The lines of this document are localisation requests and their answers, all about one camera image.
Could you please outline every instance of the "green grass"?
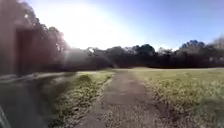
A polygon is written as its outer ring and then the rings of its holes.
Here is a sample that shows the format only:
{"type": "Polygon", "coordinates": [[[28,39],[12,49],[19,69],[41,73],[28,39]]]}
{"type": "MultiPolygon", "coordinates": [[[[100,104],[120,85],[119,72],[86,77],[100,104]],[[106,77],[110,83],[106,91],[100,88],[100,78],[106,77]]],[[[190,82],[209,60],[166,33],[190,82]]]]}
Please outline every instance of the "green grass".
{"type": "Polygon", "coordinates": [[[107,71],[78,72],[69,78],[69,82],[64,83],[66,88],[61,88],[63,91],[58,96],[54,95],[58,94],[58,91],[54,92],[54,88],[46,86],[44,94],[48,100],[50,99],[54,108],[49,126],[60,128],[76,125],[112,75],[113,73],[107,71]]]}
{"type": "Polygon", "coordinates": [[[149,90],[200,126],[224,127],[224,69],[131,69],[149,90]]]}

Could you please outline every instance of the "tree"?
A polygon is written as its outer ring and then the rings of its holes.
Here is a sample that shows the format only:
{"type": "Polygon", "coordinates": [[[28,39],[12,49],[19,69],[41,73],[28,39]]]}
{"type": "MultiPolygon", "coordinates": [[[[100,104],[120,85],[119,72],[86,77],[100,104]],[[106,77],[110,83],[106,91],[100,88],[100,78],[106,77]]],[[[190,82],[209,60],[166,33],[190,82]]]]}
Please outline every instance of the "tree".
{"type": "Polygon", "coordinates": [[[183,44],[180,47],[180,51],[185,51],[189,54],[197,54],[205,47],[203,42],[199,42],[197,40],[190,40],[189,42],[183,44]]]}

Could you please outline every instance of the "blue sky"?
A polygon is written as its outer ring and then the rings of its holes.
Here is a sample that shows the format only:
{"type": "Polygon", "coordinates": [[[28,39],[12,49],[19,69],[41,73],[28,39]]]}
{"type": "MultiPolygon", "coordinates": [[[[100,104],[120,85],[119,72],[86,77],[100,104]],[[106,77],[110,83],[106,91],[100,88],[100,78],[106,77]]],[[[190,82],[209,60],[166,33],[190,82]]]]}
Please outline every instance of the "blue sky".
{"type": "Polygon", "coordinates": [[[28,3],[42,23],[57,27],[71,46],[80,48],[148,43],[156,49],[175,49],[191,39],[209,43],[224,34],[223,0],[30,0],[28,3]]]}

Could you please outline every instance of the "sunlight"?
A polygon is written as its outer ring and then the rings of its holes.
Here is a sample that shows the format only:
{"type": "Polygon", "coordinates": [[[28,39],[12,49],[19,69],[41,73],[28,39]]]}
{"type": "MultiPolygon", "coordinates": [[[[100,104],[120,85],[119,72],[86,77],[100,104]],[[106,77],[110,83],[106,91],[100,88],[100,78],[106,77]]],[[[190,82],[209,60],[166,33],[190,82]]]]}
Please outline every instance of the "sunlight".
{"type": "Polygon", "coordinates": [[[139,43],[123,24],[118,24],[115,18],[94,6],[67,4],[48,10],[46,13],[49,15],[42,14],[45,18],[40,19],[62,31],[71,47],[106,49],[121,44],[126,46],[139,43]]]}
{"type": "Polygon", "coordinates": [[[65,39],[72,47],[107,48],[129,40],[127,32],[91,6],[78,4],[72,9],[72,28],[66,26],[65,39]]]}

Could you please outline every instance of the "path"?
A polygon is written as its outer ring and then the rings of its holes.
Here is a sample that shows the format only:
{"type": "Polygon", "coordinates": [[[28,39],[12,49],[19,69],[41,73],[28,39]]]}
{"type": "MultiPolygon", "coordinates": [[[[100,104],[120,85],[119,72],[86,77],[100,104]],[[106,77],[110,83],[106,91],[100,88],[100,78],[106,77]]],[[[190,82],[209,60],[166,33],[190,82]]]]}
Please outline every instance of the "path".
{"type": "Polygon", "coordinates": [[[134,76],[119,71],[77,128],[172,127],[155,104],[155,100],[134,76]]]}

